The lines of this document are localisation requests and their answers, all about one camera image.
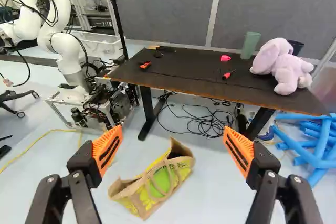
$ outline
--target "black trash bin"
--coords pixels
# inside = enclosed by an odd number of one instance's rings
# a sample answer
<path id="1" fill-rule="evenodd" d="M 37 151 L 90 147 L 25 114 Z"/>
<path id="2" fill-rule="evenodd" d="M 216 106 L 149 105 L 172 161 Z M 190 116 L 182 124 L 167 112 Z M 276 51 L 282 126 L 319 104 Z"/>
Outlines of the black trash bin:
<path id="1" fill-rule="evenodd" d="M 301 51 L 301 49 L 304 47 L 304 44 L 295 40 L 288 40 L 288 43 L 290 43 L 293 48 L 294 48 L 294 52 L 293 55 L 297 56 L 299 54 L 299 52 Z"/>

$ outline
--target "red screwdriver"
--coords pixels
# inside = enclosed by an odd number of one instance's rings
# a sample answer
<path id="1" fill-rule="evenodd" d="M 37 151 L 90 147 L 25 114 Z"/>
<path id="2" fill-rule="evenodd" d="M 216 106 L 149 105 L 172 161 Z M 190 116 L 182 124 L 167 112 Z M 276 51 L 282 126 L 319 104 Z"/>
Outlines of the red screwdriver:
<path id="1" fill-rule="evenodd" d="M 236 69 L 233 70 L 232 72 L 228 72 L 228 73 L 223 74 L 222 79 L 223 79 L 223 80 L 227 80 L 227 79 L 229 79 L 230 76 L 231 76 L 231 74 L 233 74 L 234 71 L 236 71 Z"/>

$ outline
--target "black chair leg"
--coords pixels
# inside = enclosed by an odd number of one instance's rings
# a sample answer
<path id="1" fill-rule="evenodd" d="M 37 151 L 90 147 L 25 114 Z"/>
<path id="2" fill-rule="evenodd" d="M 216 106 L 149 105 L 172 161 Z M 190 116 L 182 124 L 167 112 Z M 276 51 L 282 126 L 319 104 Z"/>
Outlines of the black chair leg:
<path id="1" fill-rule="evenodd" d="M 21 94 L 16 94 L 16 95 L 9 95 L 5 98 L 2 98 L 2 101 L 11 101 L 11 100 L 15 100 L 15 99 L 18 99 L 18 98 L 21 98 L 21 97 L 25 97 L 27 95 L 33 95 L 33 97 L 35 99 L 39 98 L 39 95 L 38 93 L 36 93 L 34 90 L 30 90 L 30 91 L 27 91 L 27 92 L 24 92 L 24 93 L 21 93 Z"/>
<path id="2" fill-rule="evenodd" d="M 12 114 L 17 114 L 17 111 L 12 110 L 10 107 L 8 107 L 5 103 L 0 102 L 0 108 L 3 108 L 5 110 L 7 110 L 8 112 L 12 113 Z"/>
<path id="3" fill-rule="evenodd" d="M 0 94 L 0 97 L 6 97 L 10 94 L 10 92 L 11 91 L 7 89 L 4 93 Z"/>

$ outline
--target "green cup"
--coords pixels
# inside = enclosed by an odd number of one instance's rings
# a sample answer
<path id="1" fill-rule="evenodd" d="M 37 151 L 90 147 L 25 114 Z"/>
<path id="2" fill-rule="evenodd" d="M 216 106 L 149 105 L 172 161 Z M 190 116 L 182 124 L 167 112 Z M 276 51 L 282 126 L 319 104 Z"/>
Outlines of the green cup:
<path id="1" fill-rule="evenodd" d="M 248 60 L 251 58 L 256 50 L 260 37 L 260 33 L 255 33 L 253 31 L 248 31 L 246 33 L 242 53 L 240 54 L 241 59 Z"/>

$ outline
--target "wooden table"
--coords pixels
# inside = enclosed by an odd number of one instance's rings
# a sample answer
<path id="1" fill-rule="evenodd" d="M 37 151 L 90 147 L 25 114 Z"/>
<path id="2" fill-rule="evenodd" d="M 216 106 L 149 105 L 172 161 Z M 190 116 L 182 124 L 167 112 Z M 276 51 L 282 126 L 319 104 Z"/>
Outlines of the wooden table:
<path id="1" fill-rule="evenodd" d="M 288 96 L 276 94 L 273 76 L 260 77 L 248 72 L 252 59 L 244 61 L 238 54 L 227 54 L 232 59 L 224 63 L 220 61 L 222 52 L 186 48 L 174 50 L 175 52 L 164 51 L 163 57 L 157 58 L 156 50 L 144 48 L 109 76 L 114 81 L 140 86 L 146 122 L 139 133 L 139 140 L 145 140 L 165 103 L 165 98 L 161 98 L 153 108 L 150 88 L 260 106 L 243 133 L 250 140 L 257 136 L 275 110 L 312 115 L 329 114 L 308 89 L 298 89 Z M 139 62 L 148 60 L 152 62 L 152 66 L 145 71 L 141 70 Z M 234 69 L 236 71 L 231 78 L 222 81 L 223 72 Z"/>

